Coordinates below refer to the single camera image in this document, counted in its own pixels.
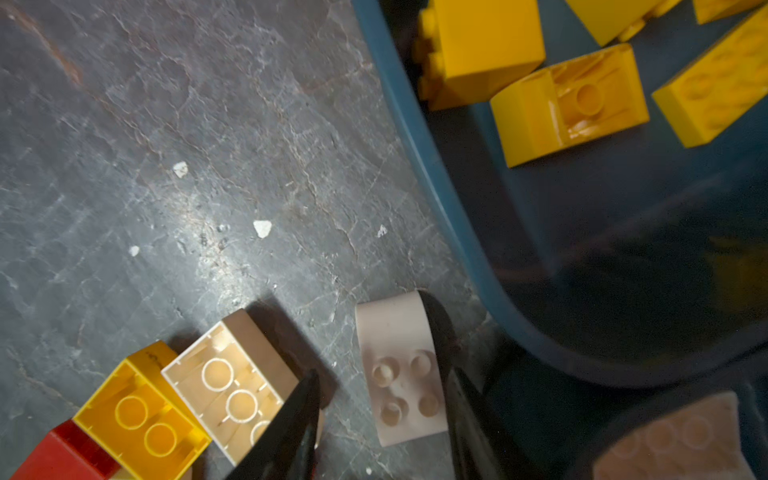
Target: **blue plastic bin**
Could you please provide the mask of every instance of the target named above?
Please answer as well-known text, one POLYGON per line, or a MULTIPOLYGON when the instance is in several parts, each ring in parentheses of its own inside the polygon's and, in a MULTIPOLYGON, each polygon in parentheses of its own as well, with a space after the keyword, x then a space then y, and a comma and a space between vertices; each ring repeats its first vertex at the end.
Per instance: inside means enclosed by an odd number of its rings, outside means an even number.
MULTIPOLYGON (((649 22, 630 43, 650 123, 510 170, 487 104, 419 105, 408 53, 423 5, 353 4, 445 235, 488 311, 527 351, 581 379, 645 387, 768 340, 762 303, 717 305, 723 281, 708 260, 717 241, 760 249, 768 239, 768 100, 711 144, 685 149, 650 97, 746 14, 697 25, 686 0, 649 22)), ((539 8, 547 65, 599 49, 564 0, 539 8)))

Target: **red lego brick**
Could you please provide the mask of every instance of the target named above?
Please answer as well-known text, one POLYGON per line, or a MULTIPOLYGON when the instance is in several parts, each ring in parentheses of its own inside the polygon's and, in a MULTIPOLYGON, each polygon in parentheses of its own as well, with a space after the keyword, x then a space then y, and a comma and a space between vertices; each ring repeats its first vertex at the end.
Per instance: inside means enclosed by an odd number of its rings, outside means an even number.
POLYGON ((72 420, 51 430, 11 480, 103 480, 120 468, 72 420))

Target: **concrete floor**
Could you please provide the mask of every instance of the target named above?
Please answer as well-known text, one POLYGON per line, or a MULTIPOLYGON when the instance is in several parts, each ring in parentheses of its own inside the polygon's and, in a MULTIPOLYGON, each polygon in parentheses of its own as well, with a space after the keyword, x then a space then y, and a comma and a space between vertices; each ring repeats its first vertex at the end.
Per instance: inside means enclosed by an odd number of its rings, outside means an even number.
POLYGON ((451 478, 447 434, 379 446, 354 306, 429 291, 478 381, 503 338, 346 0, 2 0, 0 273, 3 478, 125 356, 241 307, 321 371, 317 478, 451 478))

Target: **lego stud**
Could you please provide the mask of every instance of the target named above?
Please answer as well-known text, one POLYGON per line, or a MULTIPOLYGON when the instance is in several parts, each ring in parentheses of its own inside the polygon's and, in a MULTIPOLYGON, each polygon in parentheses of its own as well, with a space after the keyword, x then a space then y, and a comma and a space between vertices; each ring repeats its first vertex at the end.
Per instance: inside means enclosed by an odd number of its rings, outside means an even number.
POLYGON ((758 85, 764 87, 768 86, 768 61, 764 61, 762 64, 757 65, 752 78, 754 78, 758 85))
POLYGON ((445 77, 445 61, 442 53, 433 52, 427 56, 424 64, 424 75, 431 80, 445 77))
POLYGON ((149 408, 141 397, 126 396, 114 407, 115 421, 126 430, 138 429, 147 421, 148 416, 149 408))
POLYGON ((640 433, 632 432, 630 435, 627 435, 614 443, 614 446, 611 447, 611 453, 622 460, 628 460, 637 455, 640 451, 640 443, 640 433))
POLYGON ((235 390, 227 398, 227 418, 237 423, 248 423, 259 412, 259 401, 248 390, 235 390))
POLYGON ((396 426, 398 423, 400 423, 400 420, 402 420, 403 417, 400 404, 397 401, 385 403, 382 407, 380 417, 382 422, 384 422, 384 425, 390 427, 396 426))
POLYGON ((768 39, 766 39, 765 32, 762 32, 757 28, 752 28, 745 31, 736 40, 736 49, 742 55, 751 56, 762 50, 766 41, 768 41, 768 39))
POLYGON ((732 51, 724 51, 712 59, 712 72, 717 77, 727 77, 736 71, 737 58, 732 51))
POLYGON ((253 430, 250 431, 250 446, 254 446, 259 441, 269 425, 269 420, 262 420, 253 426, 253 430))
POLYGON ((712 93, 714 85, 715 82, 711 76, 707 74, 694 75, 683 83, 683 94, 689 100, 701 100, 712 93))
POLYGON ((707 119, 707 126, 713 130, 722 130, 728 126, 731 117, 731 110, 723 105, 713 105, 704 113, 707 119))
POLYGON ((603 91, 596 84, 583 84, 576 90, 576 106, 587 117, 599 114, 604 103, 603 91))
POLYGON ((392 385, 397 375, 400 374, 400 367, 392 357, 386 357, 379 360, 374 366, 371 372, 371 378, 373 382, 381 388, 386 388, 392 385))
POLYGON ((177 443, 176 430, 167 423, 155 423, 144 434, 144 447, 155 457, 168 456, 177 443))
POLYGON ((642 30, 643 27, 645 27, 645 20, 641 18, 632 25, 628 26, 623 32, 619 34, 619 41, 629 41, 629 39, 637 35, 637 33, 642 30))
POLYGON ((432 359, 427 352, 419 351, 411 357, 411 375, 414 378, 421 379, 426 377, 432 371, 432 359))
POLYGON ((714 438, 712 424, 703 416, 696 415, 683 425, 683 443, 693 450, 704 450, 714 438))
POLYGON ((413 60, 413 63, 422 63, 427 58, 428 53, 429 49, 424 39, 417 38, 413 41, 413 45, 411 45, 411 60, 413 60))
POLYGON ((203 365, 203 385, 214 392, 223 392, 235 380, 232 364, 225 359, 212 358, 203 365))
POLYGON ((424 8, 419 12, 419 37, 433 38, 437 35, 437 14, 434 8, 424 8))
POLYGON ((437 397, 433 394, 428 393, 419 399, 419 413, 421 413, 426 418, 437 415, 437 412, 439 411, 440 401, 437 400, 437 397))
POLYGON ((671 452, 677 444, 677 431, 667 420, 658 420, 645 432, 645 443, 654 453, 671 452))
POLYGON ((566 125, 576 125, 585 118, 603 110, 605 98, 600 87, 593 83, 570 88, 560 98, 560 112, 566 125))
POLYGON ((745 81, 739 81, 726 93, 730 104, 747 108, 757 103, 762 97, 763 92, 760 86, 745 81))

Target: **plastic bin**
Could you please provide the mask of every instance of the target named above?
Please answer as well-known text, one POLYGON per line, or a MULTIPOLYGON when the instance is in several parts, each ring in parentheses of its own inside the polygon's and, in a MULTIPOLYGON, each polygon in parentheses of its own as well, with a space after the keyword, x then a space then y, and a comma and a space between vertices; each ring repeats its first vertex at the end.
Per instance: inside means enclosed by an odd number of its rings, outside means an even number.
MULTIPOLYGON (((768 239, 768 100, 685 149, 650 97, 746 14, 697 25, 682 2, 654 19, 630 41, 650 122, 508 169, 488 104, 419 105, 409 48, 423 5, 353 4, 445 235, 527 351, 590 382, 645 387, 768 340, 768 289, 756 280, 768 239)), ((546 65, 599 49, 564 0, 539 9, 546 65)))
MULTIPOLYGON (((728 391, 738 398, 744 458, 755 478, 768 478, 768 349, 666 389, 597 386, 523 355, 507 363, 485 399, 544 478, 586 480, 595 460, 636 428, 728 391)), ((669 478, 710 478, 679 473, 669 478)))

